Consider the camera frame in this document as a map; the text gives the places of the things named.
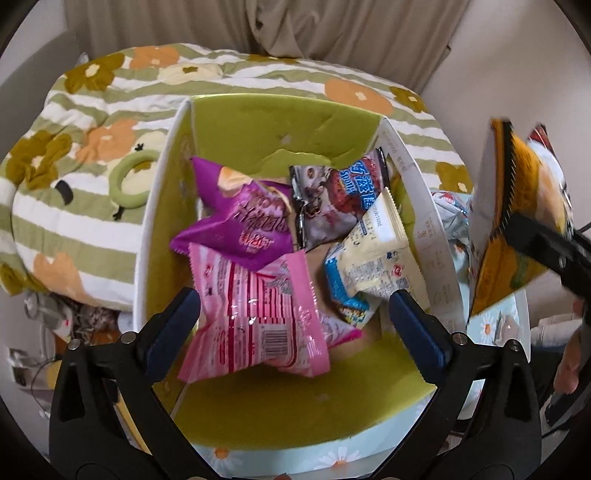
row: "cookie image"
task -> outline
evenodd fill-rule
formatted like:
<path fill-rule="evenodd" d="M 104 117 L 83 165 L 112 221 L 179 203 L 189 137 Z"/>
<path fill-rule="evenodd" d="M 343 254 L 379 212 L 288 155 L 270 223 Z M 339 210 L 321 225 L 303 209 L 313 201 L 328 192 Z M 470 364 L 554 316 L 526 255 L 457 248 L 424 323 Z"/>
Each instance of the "cookie image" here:
<path fill-rule="evenodd" d="M 222 167 L 219 177 L 217 178 L 217 187 L 225 198 L 234 197 L 242 188 L 252 182 L 252 178 L 248 175 L 236 171 L 229 167 Z"/>

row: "purple snack bag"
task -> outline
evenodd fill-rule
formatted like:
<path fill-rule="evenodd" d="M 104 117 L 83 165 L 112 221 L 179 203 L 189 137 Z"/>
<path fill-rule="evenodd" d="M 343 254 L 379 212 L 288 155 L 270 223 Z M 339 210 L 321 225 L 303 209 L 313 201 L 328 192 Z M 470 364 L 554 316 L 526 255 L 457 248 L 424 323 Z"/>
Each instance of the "purple snack bag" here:
<path fill-rule="evenodd" d="M 172 250 L 188 255 L 189 243 L 204 245 L 251 271 L 293 252 L 289 187 L 202 158 L 193 158 L 193 167 L 203 204 L 214 214 L 178 234 Z"/>

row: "snack bag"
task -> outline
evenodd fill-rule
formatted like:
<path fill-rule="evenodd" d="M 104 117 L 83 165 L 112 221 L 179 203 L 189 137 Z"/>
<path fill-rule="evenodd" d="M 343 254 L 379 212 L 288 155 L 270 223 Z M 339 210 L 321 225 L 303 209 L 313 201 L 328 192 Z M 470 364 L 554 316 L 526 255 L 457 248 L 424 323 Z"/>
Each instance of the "snack bag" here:
<path fill-rule="evenodd" d="M 240 171 L 222 167 L 204 158 L 192 157 L 191 162 L 199 198 L 205 207 L 214 212 L 226 208 L 232 202 L 232 198 L 240 192 L 242 186 L 255 181 Z M 262 183 L 271 191 L 278 191 L 287 198 L 291 196 L 291 188 L 287 185 L 268 180 L 258 183 Z"/>
<path fill-rule="evenodd" d="M 448 240 L 459 240 L 468 245 L 468 207 L 460 194 L 453 192 L 431 192 L 433 202 Z"/>
<path fill-rule="evenodd" d="M 545 270 L 507 245 L 503 231 L 512 212 L 560 233 L 572 228 L 566 182 L 543 126 L 537 125 L 523 142 L 509 121 L 494 119 L 469 208 L 470 316 Z"/>
<path fill-rule="evenodd" d="M 324 266 L 333 301 L 345 319 L 359 328 L 381 301 L 402 288 L 423 310 L 429 308 L 425 280 L 388 188 L 347 238 L 329 251 Z M 360 304 L 357 317 L 348 310 L 355 303 Z"/>
<path fill-rule="evenodd" d="M 298 244 L 306 251 L 347 235 L 388 184 L 380 148 L 349 168 L 290 167 Z"/>
<path fill-rule="evenodd" d="M 330 370 L 303 251 L 258 272 L 203 245 L 191 243 L 189 258 L 205 322 L 179 379 L 191 383 L 261 363 L 306 377 Z"/>
<path fill-rule="evenodd" d="M 180 232 L 170 242 L 172 250 L 188 255 L 189 243 L 205 245 L 252 271 L 293 252 L 287 223 L 291 206 L 282 192 L 287 187 L 199 158 L 193 164 L 203 204 L 214 213 Z"/>
<path fill-rule="evenodd" d="M 329 349 L 363 336 L 361 330 L 325 312 L 320 312 L 320 328 Z"/>

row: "human hand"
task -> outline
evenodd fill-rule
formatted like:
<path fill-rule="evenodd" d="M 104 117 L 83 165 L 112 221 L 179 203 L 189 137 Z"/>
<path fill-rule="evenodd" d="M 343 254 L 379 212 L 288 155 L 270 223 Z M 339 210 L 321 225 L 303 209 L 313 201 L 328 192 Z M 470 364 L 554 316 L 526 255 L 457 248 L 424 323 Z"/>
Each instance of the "human hand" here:
<path fill-rule="evenodd" d="M 562 361 L 554 377 L 554 391 L 570 395 L 579 385 L 581 364 L 581 340 L 577 330 L 564 349 Z"/>

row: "blue gripper pad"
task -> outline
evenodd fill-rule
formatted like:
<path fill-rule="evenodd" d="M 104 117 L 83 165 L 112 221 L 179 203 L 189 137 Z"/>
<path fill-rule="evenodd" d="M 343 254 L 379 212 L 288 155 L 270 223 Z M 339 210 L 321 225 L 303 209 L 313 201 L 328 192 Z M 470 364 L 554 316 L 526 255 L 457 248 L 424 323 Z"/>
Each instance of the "blue gripper pad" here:
<path fill-rule="evenodd" d="M 392 294 L 388 312 L 425 382 L 439 385 L 453 355 L 445 327 L 425 313 L 406 290 Z"/>
<path fill-rule="evenodd" d="M 145 377 L 151 383 L 162 381 L 176 359 L 178 352 L 199 318 L 201 298 L 192 288 L 184 288 L 174 300 L 159 313 L 155 320 L 163 323 L 152 340 L 145 356 Z"/>

